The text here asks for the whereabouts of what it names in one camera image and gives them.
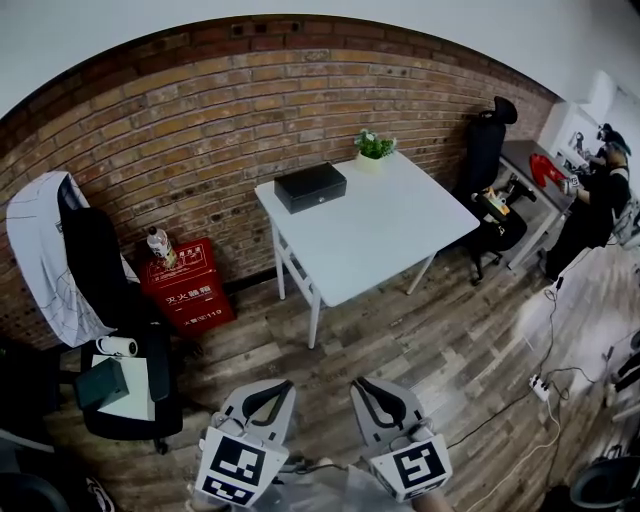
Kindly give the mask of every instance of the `potted plant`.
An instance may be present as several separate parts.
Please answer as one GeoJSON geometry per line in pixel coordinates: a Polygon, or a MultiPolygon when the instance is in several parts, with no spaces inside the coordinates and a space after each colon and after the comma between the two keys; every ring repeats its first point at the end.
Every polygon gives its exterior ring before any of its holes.
{"type": "Polygon", "coordinates": [[[369,131],[362,130],[356,137],[356,146],[360,152],[356,157],[356,166],[366,172],[377,172],[382,168],[382,159],[396,149],[396,139],[380,139],[369,131]]]}

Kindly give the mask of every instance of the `white jacket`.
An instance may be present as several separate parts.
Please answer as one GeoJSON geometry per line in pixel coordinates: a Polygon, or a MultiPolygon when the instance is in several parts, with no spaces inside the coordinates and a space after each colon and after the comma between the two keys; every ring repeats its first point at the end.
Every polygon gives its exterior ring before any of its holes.
{"type": "MultiPolygon", "coordinates": [[[[48,172],[11,199],[7,233],[22,275],[53,332],[67,345],[77,347],[114,329],[98,318],[69,270],[58,208],[59,191],[71,208],[89,207],[68,172],[48,172]]],[[[124,258],[122,267],[129,281],[138,281],[124,258]]]]}

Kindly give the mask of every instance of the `brick wall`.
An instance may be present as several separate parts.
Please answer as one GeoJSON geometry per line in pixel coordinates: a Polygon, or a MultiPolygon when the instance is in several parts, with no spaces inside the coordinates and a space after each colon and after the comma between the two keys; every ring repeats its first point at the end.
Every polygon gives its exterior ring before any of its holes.
{"type": "Polygon", "coordinates": [[[55,343],[4,221],[9,199],[44,172],[73,174],[125,255],[152,224],[177,242],[209,237],[228,281],[273,264],[258,183],[353,158],[354,135],[369,127],[450,187],[467,119],[494,95],[518,108],[510,138],[537,137],[555,100],[466,48],[355,20],[206,22],[105,52],[0,121],[0,333],[55,343]]]}

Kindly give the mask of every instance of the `power strip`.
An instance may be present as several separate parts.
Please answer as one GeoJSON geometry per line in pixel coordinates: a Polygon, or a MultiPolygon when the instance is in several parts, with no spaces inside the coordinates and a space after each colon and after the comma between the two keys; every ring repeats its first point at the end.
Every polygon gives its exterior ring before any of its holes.
{"type": "Polygon", "coordinates": [[[536,396],[542,401],[549,401],[549,387],[542,382],[542,379],[536,374],[529,379],[529,387],[533,389],[536,396]]]}

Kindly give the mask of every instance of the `white flower pot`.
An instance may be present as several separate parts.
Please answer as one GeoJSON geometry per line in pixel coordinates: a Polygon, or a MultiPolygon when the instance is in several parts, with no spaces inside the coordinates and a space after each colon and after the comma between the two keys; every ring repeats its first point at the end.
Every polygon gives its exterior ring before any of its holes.
{"type": "Polygon", "coordinates": [[[356,157],[356,168],[362,172],[372,174],[379,173],[382,170],[384,158],[373,159],[358,153],[356,157]]]}

